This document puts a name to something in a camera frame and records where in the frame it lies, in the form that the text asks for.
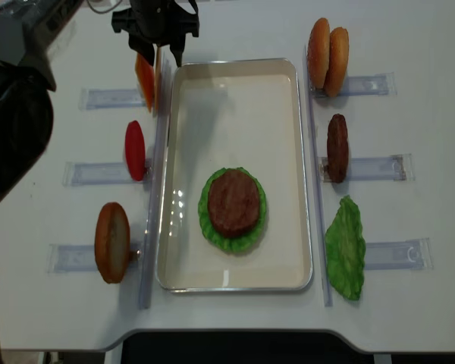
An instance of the burger patty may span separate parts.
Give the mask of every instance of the burger patty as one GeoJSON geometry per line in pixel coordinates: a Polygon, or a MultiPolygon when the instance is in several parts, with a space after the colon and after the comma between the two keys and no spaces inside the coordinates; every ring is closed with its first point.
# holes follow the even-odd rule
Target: burger patty
{"type": "Polygon", "coordinates": [[[327,172],[332,182],[341,183],[349,164],[346,118],[341,114],[332,117],[327,135],[327,172]]]}
{"type": "Polygon", "coordinates": [[[207,202],[212,226],[223,237],[239,237],[259,219],[259,191],[255,181],[236,169],[212,181],[207,202]]]}

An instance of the green lettuce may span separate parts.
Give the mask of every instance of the green lettuce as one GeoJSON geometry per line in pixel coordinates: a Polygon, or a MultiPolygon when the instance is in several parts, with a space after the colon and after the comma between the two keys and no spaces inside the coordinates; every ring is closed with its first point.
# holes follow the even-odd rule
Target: green lettuce
{"type": "Polygon", "coordinates": [[[325,233],[328,280],[348,300],[358,300],[364,284],[366,242],[359,207],[345,196],[325,233]]]}
{"type": "Polygon", "coordinates": [[[199,204],[197,206],[197,212],[199,213],[199,223],[202,230],[202,235],[209,240],[211,243],[216,245],[219,249],[224,250],[226,253],[244,253],[255,245],[260,238],[266,221],[266,195],[265,191],[259,184],[258,180],[255,179],[249,172],[244,168],[236,168],[242,171],[244,174],[250,176],[254,181],[259,191],[259,219],[255,227],[248,233],[234,238],[227,238],[220,235],[216,229],[212,226],[211,219],[209,217],[209,211],[207,209],[207,202],[209,198],[209,190],[212,182],[222,176],[229,169],[222,168],[216,171],[206,182],[206,185],[202,189],[199,204]]]}

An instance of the bottom bun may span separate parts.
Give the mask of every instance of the bottom bun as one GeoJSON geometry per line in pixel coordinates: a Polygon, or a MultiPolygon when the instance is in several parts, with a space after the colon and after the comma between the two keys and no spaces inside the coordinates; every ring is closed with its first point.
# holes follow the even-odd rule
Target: bottom bun
{"type": "Polygon", "coordinates": [[[130,225],[117,202],[109,202],[99,212],[94,240],[94,256],[106,283],[120,283],[130,254],[130,225]]]}

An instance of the robotic arm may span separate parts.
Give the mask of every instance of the robotic arm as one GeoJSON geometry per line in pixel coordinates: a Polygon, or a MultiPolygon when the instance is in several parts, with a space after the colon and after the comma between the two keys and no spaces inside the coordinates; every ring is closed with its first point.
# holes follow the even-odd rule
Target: robotic arm
{"type": "Polygon", "coordinates": [[[199,9],[196,0],[189,0],[195,14],[190,14],[174,0],[130,0],[131,8],[113,13],[111,25],[115,33],[129,34],[128,45],[153,65],[157,46],[170,45],[177,66],[182,65],[185,36],[199,36],[199,9]]]}

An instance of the metal tray edge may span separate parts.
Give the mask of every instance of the metal tray edge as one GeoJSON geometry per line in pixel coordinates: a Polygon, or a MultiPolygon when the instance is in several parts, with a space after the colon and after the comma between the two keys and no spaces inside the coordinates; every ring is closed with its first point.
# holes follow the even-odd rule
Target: metal tray edge
{"type": "MultiPolygon", "coordinates": [[[[307,177],[306,177],[306,159],[305,159],[305,146],[303,142],[303,122],[302,122],[302,114],[301,114],[301,105],[300,105],[300,84],[299,84],[299,77],[298,71],[292,61],[287,58],[260,58],[260,59],[249,59],[249,60],[239,60],[239,61],[210,61],[210,62],[193,62],[193,63],[186,63],[183,64],[182,67],[189,67],[189,66],[196,66],[196,65],[204,65],[204,64],[230,64],[230,63],[244,63],[244,62],[254,62],[254,61],[286,61],[290,64],[290,66],[295,71],[295,82],[297,87],[297,109],[298,109],[298,121],[299,121],[299,128],[300,128],[300,145],[301,145],[301,153],[302,153],[302,164],[303,164],[303,194],[304,194],[304,203],[305,203],[305,212],[306,212],[306,226],[307,226],[307,237],[308,237],[308,244],[309,244],[309,253],[310,253],[310,271],[308,274],[307,279],[300,285],[296,287],[206,287],[206,288],[195,288],[195,287],[185,287],[185,288],[170,288],[168,287],[158,276],[158,252],[159,252],[159,244],[160,244],[160,235],[157,238],[157,247],[156,247],[156,254],[155,254],[155,277],[157,279],[158,284],[163,290],[166,290],[170,293],[219,293],[219,292],[297,292],[300,290],[305,289],[309,283],[312,281],[313,277],[313,251],[312,251],[312,236],[310,230],[310,223],[309,223],[309,205],[308,205],[308,192],[307,192],[307,177]]],[[[178,68],[172,77],[172,88],[171,88],[171,104],[170,104],[170,114],[172,113],[172,97],[174,92],[174,81],[175,77],[177,76],[177,72],[180,70],[178,68]]],[[[162,174],[162,205],[165,193],[165,172],[167,170],[168,160],[164,164],[164,170],[162,174]]]]}

